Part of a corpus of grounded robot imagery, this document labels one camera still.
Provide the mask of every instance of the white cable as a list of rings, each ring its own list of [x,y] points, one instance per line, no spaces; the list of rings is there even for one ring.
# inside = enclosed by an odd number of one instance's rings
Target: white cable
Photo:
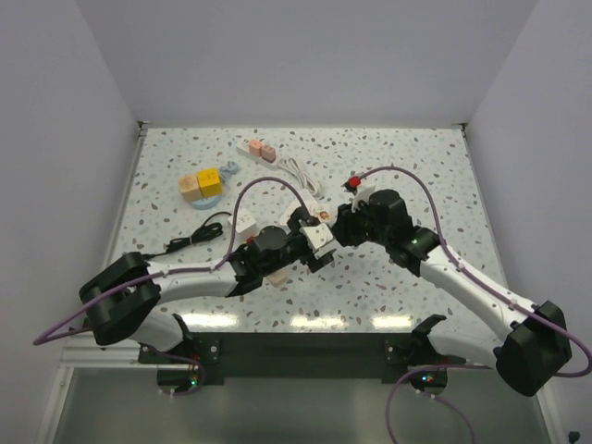
[[[284,171],[288,171],[298,180],[300,186],[303,189],[308,190],[313,196],[321,194],[321,184],[307,174],[295,158],[282,157],[279,159],[277,166]]]

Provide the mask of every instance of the black cable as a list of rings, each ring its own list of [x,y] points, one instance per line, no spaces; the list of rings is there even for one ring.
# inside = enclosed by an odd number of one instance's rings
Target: black cable
[[[149,261],[158,256],[164,256],[166,254],[171,254],[182,250],[185,247],[189,247],[195,243],[211,241],[218,236],[222,235],[222,224],[215,222],[210,225],[206,225],[210,220],[212,220],[216,216],[232,216],[231,213],[228,211],[219,211],[217,213],[213,213],[209,216],[205,221],[199,226],[188,238],[175,238],[168,245],[165,247],[165,250],[162,253],[154,253],[154,254],[143,254],[142,257]]]

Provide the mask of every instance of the wooden block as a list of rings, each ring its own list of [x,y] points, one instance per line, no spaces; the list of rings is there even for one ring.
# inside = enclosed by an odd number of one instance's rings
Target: wooden block
[[[263,145],[256,139],[249,141],[249,153],[261,157],[261,148]]]
[[[271,145],[264,145],[261,148],[261,157],[269,163],[274,162],[276,160],[276,149]]]
[[[199,182],[197,181],[196,174],[190,174],[188,176],[183,176],[179,179],[179,191],[187,202],[197,201],[198,199],[203,199],[204,195],[200,190]]]
[[[222,194],[222,181],[215,168],[203,169],[197,173],[197,181],[200,185],[203,197],[212,197]]]
[[[288,273],[286,272],[285,268],[282,268],[270,275],[265,276],[265,279],[267,279],[267,282],[269,282],[274,287],[279,287],[288,280]]]

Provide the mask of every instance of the pink block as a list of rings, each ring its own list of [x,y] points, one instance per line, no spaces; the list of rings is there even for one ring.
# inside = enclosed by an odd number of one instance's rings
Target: pink block
[[[269,163],[276,160],[276,149],[271,145],[264,145],[261,149],[261,156]]]
[[[261,148],[263,145],[256,139],[249,141],[249,153],[252,155],[256,155],[257,157],[261,157]]]

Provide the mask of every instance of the red button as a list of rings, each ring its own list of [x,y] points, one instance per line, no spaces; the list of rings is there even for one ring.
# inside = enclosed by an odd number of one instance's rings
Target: red button
[[[351,188],[353,188],[354,190],[356,188],[358,188],[358,186],[362,183],[362,181],[360,180],[360,178],[358,178],[357,176],[353,176],[352,178],[350,178],[348,180],[348,184],[350,185]]]

